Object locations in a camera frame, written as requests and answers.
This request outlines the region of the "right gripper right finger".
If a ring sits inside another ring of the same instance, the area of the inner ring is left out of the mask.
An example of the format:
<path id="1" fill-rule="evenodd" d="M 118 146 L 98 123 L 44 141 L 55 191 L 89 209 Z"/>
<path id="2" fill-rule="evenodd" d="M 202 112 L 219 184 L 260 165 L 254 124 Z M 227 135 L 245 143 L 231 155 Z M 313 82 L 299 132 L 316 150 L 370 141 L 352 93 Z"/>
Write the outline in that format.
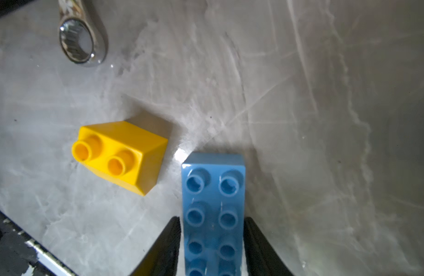
<path id="1" fill-rule="evenodd" d="M 249 276 L 294 276 L 251 217 L 244 219 L 243 238 Z"/>

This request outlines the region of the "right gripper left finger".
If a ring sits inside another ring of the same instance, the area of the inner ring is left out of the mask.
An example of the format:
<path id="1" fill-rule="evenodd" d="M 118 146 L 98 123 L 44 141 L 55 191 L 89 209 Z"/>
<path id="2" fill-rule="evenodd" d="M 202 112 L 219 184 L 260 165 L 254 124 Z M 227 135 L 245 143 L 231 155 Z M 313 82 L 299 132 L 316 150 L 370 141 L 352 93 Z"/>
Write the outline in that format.
<path id="1" fill-rule="evenodd" d="M 131 276 L 175 276 L 181 240 L 180 218 L 172 217 Z"/>

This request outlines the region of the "light blue long brick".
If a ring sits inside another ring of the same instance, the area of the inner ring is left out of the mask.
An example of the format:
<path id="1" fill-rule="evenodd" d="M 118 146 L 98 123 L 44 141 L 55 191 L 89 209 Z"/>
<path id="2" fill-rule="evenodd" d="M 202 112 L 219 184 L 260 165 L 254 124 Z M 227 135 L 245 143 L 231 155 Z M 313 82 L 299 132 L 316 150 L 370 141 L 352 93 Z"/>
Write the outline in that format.
<path id="1" fill-rule="evenodd" d="M 185 271 L 239 276 L 243 258 L 244 158 L 193 152 L 181 165 Z"/>

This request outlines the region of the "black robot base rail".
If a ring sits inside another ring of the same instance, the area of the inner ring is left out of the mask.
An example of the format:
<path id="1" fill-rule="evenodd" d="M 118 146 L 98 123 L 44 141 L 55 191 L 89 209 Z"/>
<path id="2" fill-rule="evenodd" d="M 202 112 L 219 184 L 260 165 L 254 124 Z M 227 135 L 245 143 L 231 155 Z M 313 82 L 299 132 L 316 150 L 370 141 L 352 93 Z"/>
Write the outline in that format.
<path id="1" fill-rule="evenodd" d="M 76 273 L 0 211 L 0 276 Z"/>

